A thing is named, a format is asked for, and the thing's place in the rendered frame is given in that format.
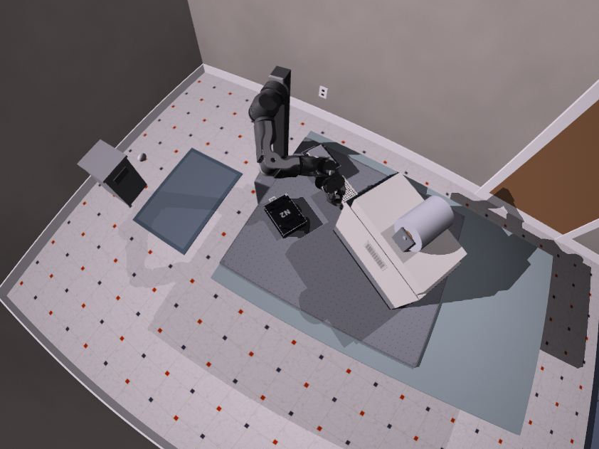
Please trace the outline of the pale grey cylinder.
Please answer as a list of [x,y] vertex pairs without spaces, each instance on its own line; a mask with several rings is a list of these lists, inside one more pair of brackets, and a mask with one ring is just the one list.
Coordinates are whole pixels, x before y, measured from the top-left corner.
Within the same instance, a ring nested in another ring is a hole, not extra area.
[[401,227],[407,230],[414,244],[408,248],[418,252],[454,222],[454,213],[450,205],[439,196],[430,196],[415,208],[401,216],[394,223],[395,232]]

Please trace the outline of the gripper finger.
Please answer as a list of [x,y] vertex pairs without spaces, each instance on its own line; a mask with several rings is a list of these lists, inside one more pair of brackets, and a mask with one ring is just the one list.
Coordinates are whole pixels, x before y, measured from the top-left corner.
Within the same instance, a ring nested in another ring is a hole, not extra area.
[[331,203],[334,206],[338,206],[339,208],[341,208],[341,204],[339,204],[339,203],[337,203],[337,202],[334,201],[335,197],[336,197],[335,196],[335,192],[333,192],[333,193],[327,193],[327,192],[325,192],[325,194],[326,194],[326,197],[327,197],[326,200],[329,203]]
[[340,188],[339,190],[337,190],[337,192],[336,192],[335,202],[341,204],[341,206],[343,206],[342,199],[343,199],[343,195],[345,193],[346,193],[345,185],[342,188]]

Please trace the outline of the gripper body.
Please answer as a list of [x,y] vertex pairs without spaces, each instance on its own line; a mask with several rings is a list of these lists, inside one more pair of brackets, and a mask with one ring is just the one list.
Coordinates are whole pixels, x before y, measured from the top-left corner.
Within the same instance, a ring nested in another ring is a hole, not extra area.
[[[315,186],[322,191],[327,193],[333,193],[340,188],[342,188],[345,184],[345,179],[343,176],[338,176],[339,173],[334,172],[330,176],[318,176],[315,179]],[[339,174],[341,175],[341,174]]]

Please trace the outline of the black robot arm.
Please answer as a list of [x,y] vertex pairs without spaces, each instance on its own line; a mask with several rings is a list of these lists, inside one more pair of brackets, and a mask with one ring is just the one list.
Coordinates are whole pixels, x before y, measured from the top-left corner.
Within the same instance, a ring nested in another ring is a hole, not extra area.
[[[272,151],[271,144],[277,138],[274,117],[289,95],[288,92],[289,89],[284,78],[270,75],[268,82],[263,86],[260,94],[255,96],[248,110],[250,119],[254,121],[256,158],[260,173],[264,176],[273,176],[274,179],[297,177],[298,175],[332,175],[336,171],[336,163],[328,156],[290,155],[280,157]],[[321,174],[317,174],[316,170]]]

